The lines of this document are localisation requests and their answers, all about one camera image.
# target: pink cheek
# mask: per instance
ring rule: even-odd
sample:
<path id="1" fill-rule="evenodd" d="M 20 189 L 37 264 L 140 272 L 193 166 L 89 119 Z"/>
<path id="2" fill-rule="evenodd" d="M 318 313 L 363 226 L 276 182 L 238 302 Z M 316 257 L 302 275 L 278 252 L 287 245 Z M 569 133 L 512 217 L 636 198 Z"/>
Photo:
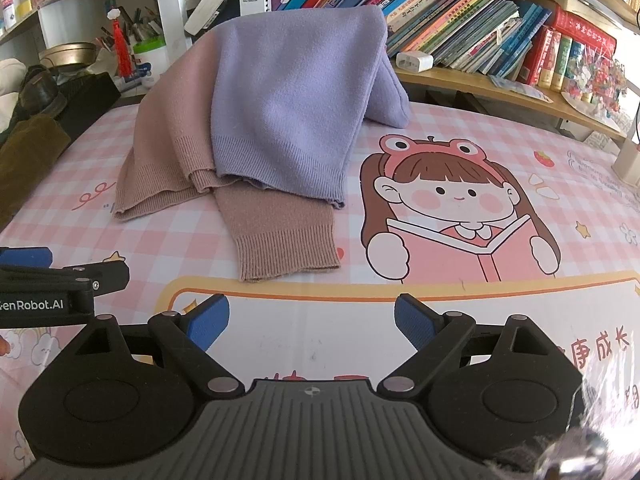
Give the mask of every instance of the pink cheek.
<path id="1" fill-rule="evenodd" d="M 435 193 L 421 189 L 411 195 L 414 203 L 423 209 L 437 209 L 440 207 L 440 199 Z"/>
<path id="2" fill-rule="evenodd" d="M 499 213 L 502 211 L 502 202 L 491 193 L 483 193 L 480 195 L 480 207 L 489 213 Z"/>

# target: green lid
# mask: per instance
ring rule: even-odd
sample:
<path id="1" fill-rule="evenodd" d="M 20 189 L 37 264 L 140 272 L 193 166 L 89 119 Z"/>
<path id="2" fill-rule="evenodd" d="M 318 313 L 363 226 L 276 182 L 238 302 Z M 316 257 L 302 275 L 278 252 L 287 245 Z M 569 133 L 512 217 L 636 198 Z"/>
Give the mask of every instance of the green lid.
<path id="1" fill-rule="evenodd" d="M 161 48 L 165 46 L 163 36 L 158 36 L 157 38 L 151 38 L 150 40 L 140 41 L 140 43 L 136 43 L 133 46 L 134 54 L 142 54 L 143 52 L 149 52 L 150 50 L 155 50 L 156 48 Z"/>

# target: bangs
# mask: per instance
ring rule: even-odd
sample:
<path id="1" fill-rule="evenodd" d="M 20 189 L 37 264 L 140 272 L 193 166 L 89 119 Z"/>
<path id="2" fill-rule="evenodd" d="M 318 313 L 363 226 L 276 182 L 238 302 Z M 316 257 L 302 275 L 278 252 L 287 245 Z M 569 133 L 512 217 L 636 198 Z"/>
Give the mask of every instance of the bangs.
<path id="1" fill-rule="evenodd" d="M 441 182 L 468 182 L 470 184 L 500 183 L 487 170 L 461 156 L 447 153 L 416 153 L 403 160 L 394 172 L 393 180 L 406 184 L 416 178 Z"/>

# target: frog headband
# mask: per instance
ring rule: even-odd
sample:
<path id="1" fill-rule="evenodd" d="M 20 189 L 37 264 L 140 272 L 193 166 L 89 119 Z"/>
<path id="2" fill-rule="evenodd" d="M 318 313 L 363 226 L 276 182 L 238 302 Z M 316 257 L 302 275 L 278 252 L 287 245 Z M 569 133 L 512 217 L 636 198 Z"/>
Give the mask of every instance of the frog headband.
<path id="1" fill-rule="evenodd" d="M 476 166 L 480 166 L 495 180 L 504 184 L 504 178 L 486 160 L 486 153 L 480 146 L 465 139 L 452 139 L 448 146 L 427 142 L 418 144 L 413 139 L 402 135 L 386 135 L 380 139 L 380 148 L 389 155 L 385 163 L 385 176 L 393 178 L 394 171 L 408 156 L 416 153 L 447 153 L 448 155 L 466 158 Z"/>

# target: metal bowl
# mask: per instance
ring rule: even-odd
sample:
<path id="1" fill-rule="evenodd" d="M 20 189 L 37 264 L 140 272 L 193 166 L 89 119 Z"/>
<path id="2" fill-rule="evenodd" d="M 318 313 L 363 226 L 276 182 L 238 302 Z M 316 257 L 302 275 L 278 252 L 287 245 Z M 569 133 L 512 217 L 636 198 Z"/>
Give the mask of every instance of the metal bowl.
<path id="1" fill-rule="evenodd" d="M 65 43 L 38 54 L 40 63 L 52 72 L 74 72 L 95 62 L 98 49 L 93 43 Z"/>

